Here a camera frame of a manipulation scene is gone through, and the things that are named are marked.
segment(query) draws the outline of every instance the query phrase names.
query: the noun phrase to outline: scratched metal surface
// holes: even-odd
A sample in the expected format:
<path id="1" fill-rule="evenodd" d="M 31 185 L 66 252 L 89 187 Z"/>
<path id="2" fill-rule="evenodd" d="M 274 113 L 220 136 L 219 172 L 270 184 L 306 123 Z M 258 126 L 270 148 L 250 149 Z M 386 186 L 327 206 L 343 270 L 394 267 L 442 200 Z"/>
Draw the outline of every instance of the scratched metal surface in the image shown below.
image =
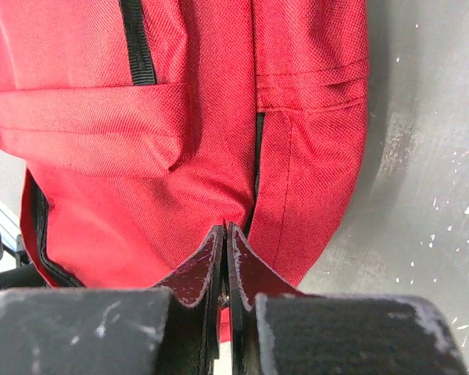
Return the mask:
<path id="1" fill-rule="evenodd" d="M 370 0 L 369 138 L 307 292 L 431 299 L 469 367 L 469 0 Z"/>

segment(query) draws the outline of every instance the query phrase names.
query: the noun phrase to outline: red fabric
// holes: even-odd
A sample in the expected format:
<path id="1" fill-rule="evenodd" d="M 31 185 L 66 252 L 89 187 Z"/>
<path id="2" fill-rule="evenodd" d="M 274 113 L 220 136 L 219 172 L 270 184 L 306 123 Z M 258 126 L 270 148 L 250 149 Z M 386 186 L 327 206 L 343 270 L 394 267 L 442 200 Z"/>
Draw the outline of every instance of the red fabric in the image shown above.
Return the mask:
<path id="1" fill-rule="evenodd" d="M 149 287 L 212 225 L 245 226 L 265 112 L 249 242 L 297 284 L 361 164 L 364 0 L 142 8 L 159 84 L 133 87 L 118 2 L 0 0 L 0 148 L 27 161 L 24 197 L 34 178 L 48 199 L 48 257 L 90 287 Z M 53 284 L 28 198 L 21 226 Z"/>

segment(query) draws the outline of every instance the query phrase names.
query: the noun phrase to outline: red backpack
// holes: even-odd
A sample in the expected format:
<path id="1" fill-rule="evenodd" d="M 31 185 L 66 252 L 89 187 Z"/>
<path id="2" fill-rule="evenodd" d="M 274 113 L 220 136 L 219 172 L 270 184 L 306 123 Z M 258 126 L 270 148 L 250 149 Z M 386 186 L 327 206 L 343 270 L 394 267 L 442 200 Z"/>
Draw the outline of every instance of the red backpack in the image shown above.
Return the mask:
<path id="1" fill-rule="evenodd" d="M 0 149 L 52 286 L 150 287 L 214 224 L 296 285 L 366 130 L 364 0 L 0 0 Z"/>

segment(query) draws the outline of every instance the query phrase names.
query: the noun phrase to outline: black object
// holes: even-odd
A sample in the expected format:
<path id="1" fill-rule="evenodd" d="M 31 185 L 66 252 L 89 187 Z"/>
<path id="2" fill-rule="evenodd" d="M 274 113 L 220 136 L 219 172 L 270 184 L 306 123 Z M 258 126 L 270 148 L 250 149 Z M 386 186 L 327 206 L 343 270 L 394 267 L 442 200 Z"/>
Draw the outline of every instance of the black object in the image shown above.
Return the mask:
<path id="1" fill-rule="evenodd" d="M 466 373 L 430 302 L 304 295 L 231 224 L 150 290 L 0 292 L 0 375 L 211 374 L 222 301 L 233 374 Z"/>

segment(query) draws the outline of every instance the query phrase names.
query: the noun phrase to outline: black zipper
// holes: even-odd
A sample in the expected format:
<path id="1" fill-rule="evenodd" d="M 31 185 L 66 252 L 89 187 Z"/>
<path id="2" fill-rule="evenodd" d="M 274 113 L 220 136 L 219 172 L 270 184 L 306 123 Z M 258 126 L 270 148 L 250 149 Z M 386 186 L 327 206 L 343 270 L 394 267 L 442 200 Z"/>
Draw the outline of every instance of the black zipper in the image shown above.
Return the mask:
<path id="1" fill-rule="evenodd" d="M 156 72 L 151 59 L 142 20 L 141 0 L 120 0 L 127 39 L 128 59 L 134 86 L 156 84 Z"/>
<path id="2" fill-rule="evenodd" d="M 260 149 L 263 143 L 263 129 L 264 129 L 264 117 L 266 113 L 257 113 L 256 116 L 256 153 L 255 153 L 255 162 L 254 162 L 254 183 L 253 183 L 253 195 L 254 195 L 254 203 L 253 209 L 250 213 L 249 219 L 247 220 L 247 225 L 245 225 L 245 229 L 243 233 L 246 237 L 249 236 L 250 227 L 252 226 L 253 221 L 253 214 L 256 210 L 257 198 L 259 196 L 259 180 L 260 180 Z"/>
<path id="3" fill-rule="evenodd" d="M 37 251 L 43 267 L 50 272 L 52 278 L 60 287 L 83 287 L 81 281 L 73 274 L 67 272 L 47 256 L 48 202 L 35 180 L 33 180 L 31 186 L 31 215 L 37 235 Z"/>

